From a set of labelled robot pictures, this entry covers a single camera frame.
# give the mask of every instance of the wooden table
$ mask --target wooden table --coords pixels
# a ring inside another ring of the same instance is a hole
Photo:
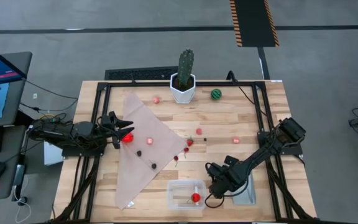
[[[83,82],[74,122],[91,120],[97,83],[97,81]],[[266,86],[273,121],[276,125],[279,119],[291,115],[290,109],[282,82],[266,81]],[[211,179],[204,168],[206,162],[222,164],[226,155],[240,160],[245,159],[259,148],[256,138],[259,127],[255,106],[237,87],[219,88],[223,93],[221,100],[212,101],[209,96],[212,89],[214,88],[197,87],[196,95],[188,105],[176,104],[168,87],[114,87],[111,89],[108,111],[114,110],[118,117],[122,117],[124,96],[127,93],[137,93],[159,120],[179,136],[185,139],[191,136],[195,143],[186,154],[186,159],[183,153],[179,154],[177,166],[175,167],[175,161],[171,161],[133,200],[135,205],[124,210],[115,206],[114,198],[119,150],[108,145],[99,166],[92,222],[266,222],[275,220],[264,163],[252,171],[257,205],[234,205],[231,199],[226,199],[222,207],[205,208],[203,211],[169,210],[167,207],[166,189],[169,180],[202,179],[209,186]],[[252,99],[251,88],[244,86],[242,89]],[[98,116],[101,114],[103,94],[104,92],[101,96]],[[153,104],[153,96],[161,97],[160,104]],[[259,93],[260,102],[263,103],[261,96]],[[203,130],[201,136],[196,135],[196,128]],[[234,136],[240,137],[240,144],[232,143]],[[289,191],[305,211],[315,217],[316,213],[303,164],[293,156],[282,156],[282,161]],[[54,204],[57,214],[60,214],[70,202],[76,163],[76,157],[66,159],[63,163]],[[85,215],[87,197],[86,192],[81,204],[80,217]],[[285,210],[279,190],[278,198],[284,217]],[[214,200],[216,199],[212,199],[210,204],[218,202]]]

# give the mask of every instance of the green striped ball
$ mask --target green striped ball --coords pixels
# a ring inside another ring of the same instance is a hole
[[[220,89],[214,89],[211,91],[211,98],[213,100],[218,100],[222,97],[222,91]]]

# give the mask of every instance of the plastic bin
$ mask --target plastic bin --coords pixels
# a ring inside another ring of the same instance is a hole
[[[194,203],[191,196],[200,195],[199,202]],[[206,187],[202,180],[170,180],[167,186],[167,202],[169,209],[202,210],[205,208]]]

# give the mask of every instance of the concrete floor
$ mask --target concrete floor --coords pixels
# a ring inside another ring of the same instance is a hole
[[[222,0],[0,0],[0,29],[66,29],[231,25]],[[358,1],[270,0],[276,26],[358,25]],[[265,48],[271,79],[283,80],[293,117],[306,129],[302,144],[318,216],[358,223],[358,135],[348,126],[358,106],[358,30],[278,31],[279,48]],[[232,32],[112,34],[0,34],[0,53],[31,51],[29,80],[76,96],[83,80],[106,69],[176,65],[186,47],[195,52],[201,79],[261,79],[256,48],[238,48]],[[38,93],[36,100],[32,94]],[[70,104],[26,85],[22,101],[41,108]],[[23,109],[33,117],[37,113]],[[73,116],[74,109],[68,110]],[[24,195],[32,216],[49,219],[60,165],[28,175]],[[0,200],[0,223],[14,223],[17,206]],[[19,218],[27,215],[23,209]]]

